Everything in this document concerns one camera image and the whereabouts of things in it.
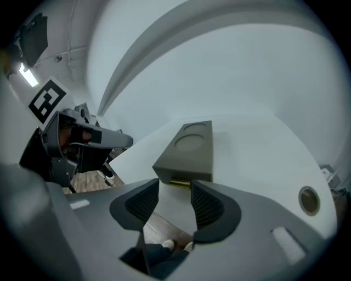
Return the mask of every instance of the curved white panel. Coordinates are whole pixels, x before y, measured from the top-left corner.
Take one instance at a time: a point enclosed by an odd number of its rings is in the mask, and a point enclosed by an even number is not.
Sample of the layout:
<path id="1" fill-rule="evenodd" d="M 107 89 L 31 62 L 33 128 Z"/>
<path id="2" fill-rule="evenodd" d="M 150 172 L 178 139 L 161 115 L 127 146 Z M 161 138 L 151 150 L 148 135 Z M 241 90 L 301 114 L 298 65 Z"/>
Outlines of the curved white panel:
<path id="1" fill-rule="evenodd" d="M 135 142 L 168 120 L 275 113 L 319 164 L 349 127 L 348 72 L 326 38 L 289 26 L 226 27 L 189 40 L 144 69 L 107 113 Z"/>
<path id="2" fill-rule="evenodd" d="M 329 38 L 316 16 L 300 3 L 270 0 L 189 0 L 157 19 L 116 66 L 99 105 L 98 114 L 154 60 L 196 36 L 226 26 L 273 23 L 301 27 Z"/>
<path id="3" fill-rule="evenodd" d="M 89 46 L 87 86 L 98 108 L 110 77 L 133 42 L 159 17 L 186 0 L 110 0 Z"/>

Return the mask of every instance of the gray box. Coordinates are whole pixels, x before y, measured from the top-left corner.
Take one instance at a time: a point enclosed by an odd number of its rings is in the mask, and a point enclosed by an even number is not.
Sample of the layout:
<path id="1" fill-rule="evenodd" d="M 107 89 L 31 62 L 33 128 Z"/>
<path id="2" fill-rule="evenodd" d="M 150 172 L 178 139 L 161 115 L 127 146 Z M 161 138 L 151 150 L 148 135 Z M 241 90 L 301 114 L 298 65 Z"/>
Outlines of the gray box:
<path id="1" fill-rule="evenodd" d="M 212 163 L 212 121 L 204 121 L 184 124 L 152 168 L 165 184 L 172 179 L 211 182 Z"/>

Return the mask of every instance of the gold connector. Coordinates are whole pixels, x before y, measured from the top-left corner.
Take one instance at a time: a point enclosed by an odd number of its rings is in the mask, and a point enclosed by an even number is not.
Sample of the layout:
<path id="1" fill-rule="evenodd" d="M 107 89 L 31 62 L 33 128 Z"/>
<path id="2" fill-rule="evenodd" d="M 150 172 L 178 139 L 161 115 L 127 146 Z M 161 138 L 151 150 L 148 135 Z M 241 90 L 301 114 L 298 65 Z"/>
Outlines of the gold connector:
<path id="1" fill-rule="evenodd" d="M 169 184 L 175 187 L 190 189 L 190 181 L 184 181 L 182 179 L 171 179 Z"/>

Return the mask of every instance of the white tabletop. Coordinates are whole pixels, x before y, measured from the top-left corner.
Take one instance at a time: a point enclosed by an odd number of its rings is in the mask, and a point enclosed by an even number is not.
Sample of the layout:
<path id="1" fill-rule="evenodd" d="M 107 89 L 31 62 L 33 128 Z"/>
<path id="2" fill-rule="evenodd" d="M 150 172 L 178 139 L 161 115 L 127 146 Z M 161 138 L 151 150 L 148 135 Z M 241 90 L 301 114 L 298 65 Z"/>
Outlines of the white tabletop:
<path id="1" fill-rule="evenodd" d="M 185 123 L 212 120 L 213 182 L 269 197 L 324 238 L 336 233 L 329 187 L 310 152 L 277 117 L 222 116 L 171 121 L 118 156 L 110 166 L 125 184 L 157 178 L 152 166 Z M 302 187 L 318 194 L 320 210 L 308 216 L 299 205 Z M 155 212 L 183 231 L 197 230 L 190 191 L 160 182 Z"/>

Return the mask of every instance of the ceiling light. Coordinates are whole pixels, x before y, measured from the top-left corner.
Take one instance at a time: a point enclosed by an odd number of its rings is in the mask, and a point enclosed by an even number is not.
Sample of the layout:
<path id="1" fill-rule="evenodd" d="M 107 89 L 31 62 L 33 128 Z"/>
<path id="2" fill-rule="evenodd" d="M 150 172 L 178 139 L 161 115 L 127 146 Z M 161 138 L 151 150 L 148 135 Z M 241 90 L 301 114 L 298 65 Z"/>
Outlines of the ceiling light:
<path id="1" fill-rule="evenodd" d="M 32 86 L 38 85 L 38 81 L 34 78 L 32 72 L 28 69 L 26 72 L 24 71 L 24 65 L 21 64 L 20 73 L 26 78 L 27 82 Z"/>

